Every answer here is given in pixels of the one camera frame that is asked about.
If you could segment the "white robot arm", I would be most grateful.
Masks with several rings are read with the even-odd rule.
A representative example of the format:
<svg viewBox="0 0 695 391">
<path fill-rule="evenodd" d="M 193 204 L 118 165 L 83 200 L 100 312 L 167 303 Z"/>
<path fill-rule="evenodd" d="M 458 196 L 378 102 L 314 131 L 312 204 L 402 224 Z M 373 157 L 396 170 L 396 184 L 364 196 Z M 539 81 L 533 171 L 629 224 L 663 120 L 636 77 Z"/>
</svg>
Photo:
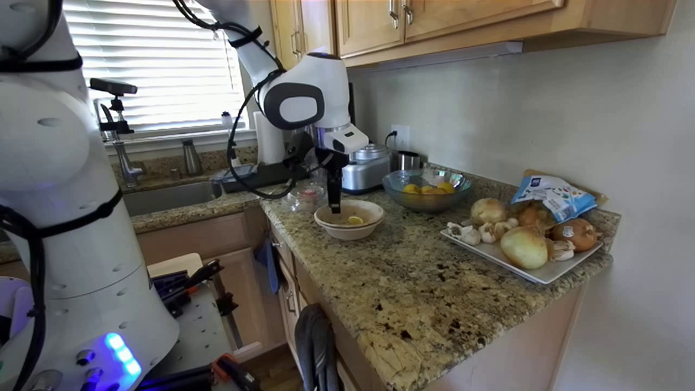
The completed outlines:
<svg viewBox="0 0 695 391">
<path fill-rule="evenodd" d="M 150 282 L 62 0 L 0 0 L 2 231 L 28 270 L 2 391 L 134 391 L 181 337 Z"/>
</svg>

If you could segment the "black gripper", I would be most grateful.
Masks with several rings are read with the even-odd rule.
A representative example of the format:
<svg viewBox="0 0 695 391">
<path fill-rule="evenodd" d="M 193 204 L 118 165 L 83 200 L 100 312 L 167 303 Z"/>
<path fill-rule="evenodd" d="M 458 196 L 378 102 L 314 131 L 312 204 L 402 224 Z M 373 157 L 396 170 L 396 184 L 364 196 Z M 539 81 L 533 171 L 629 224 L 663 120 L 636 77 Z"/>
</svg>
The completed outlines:
<svg viewBox="0 0 695 391">
<path fill-rule="evenodd" d="M 330 210 L 340 213 L 340 170 L 347 165 L 349 157 L 333 150 L 314 150 L 314 157 L 326 171 Z"/>
</svg>

